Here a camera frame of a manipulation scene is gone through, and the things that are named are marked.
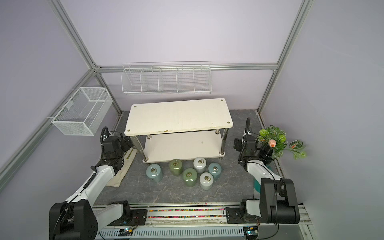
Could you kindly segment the small blue tea canister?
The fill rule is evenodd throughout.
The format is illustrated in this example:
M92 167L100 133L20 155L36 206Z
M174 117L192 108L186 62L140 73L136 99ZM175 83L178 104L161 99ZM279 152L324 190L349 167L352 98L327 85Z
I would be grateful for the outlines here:
M158 164L151 164L147 167L146 175L149 179L158 183L163 178L163 171Z

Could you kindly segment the small white tea canister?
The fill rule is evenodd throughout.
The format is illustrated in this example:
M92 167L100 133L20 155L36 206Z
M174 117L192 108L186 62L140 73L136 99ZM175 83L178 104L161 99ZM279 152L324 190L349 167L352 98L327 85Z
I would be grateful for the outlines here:
M203 157L197 157L194 159L194 169L198 174L202 174L205 172L207 166L207 161Z

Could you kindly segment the large white tea canister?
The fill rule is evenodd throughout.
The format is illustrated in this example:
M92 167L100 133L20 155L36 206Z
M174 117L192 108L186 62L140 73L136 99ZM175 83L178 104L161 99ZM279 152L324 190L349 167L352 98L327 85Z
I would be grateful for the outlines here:
M214 177L210 173L202 173L200 175L200 186L203 190L210 190L214 183Z

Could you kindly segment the small green tea canister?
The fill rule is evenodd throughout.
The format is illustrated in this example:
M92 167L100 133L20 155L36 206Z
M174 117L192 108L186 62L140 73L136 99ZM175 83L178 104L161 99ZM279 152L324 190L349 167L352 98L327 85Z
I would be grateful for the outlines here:
M194 168L187 168L183 171L182 178L187 187L193 187L197 183L198 173Z

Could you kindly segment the large green tea canister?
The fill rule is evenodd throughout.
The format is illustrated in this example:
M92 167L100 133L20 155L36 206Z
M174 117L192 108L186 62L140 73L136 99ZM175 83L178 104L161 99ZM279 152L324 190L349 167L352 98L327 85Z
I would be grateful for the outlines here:
M183 172L183 161L181 161L179 159L174 159L174 160L170 161L169 168L170 168L172 175L179 176Z

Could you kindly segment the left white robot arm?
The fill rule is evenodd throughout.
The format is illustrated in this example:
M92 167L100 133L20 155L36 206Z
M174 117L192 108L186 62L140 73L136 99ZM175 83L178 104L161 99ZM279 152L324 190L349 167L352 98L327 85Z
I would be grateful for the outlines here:
M132 219L128 201L113 202L100 211L93 211L101 191L122 169L125 153L134 146L130 138L123 135L101 135L100 141L101 159L91 167L91 176L73 195L54 204L49 211L51 240L93 240L112 222Z

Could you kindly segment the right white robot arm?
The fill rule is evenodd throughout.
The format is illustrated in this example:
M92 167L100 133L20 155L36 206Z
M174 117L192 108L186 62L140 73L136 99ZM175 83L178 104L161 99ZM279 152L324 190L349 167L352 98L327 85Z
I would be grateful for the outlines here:
M251 136L235 138L234 149L239 152L238 164L260 184L259 200L243 200L240 216L245 222L267 224L298 224L300 211L292 180L273 173L265 162L272 159L277 147L275 140L257 148L257 139Z

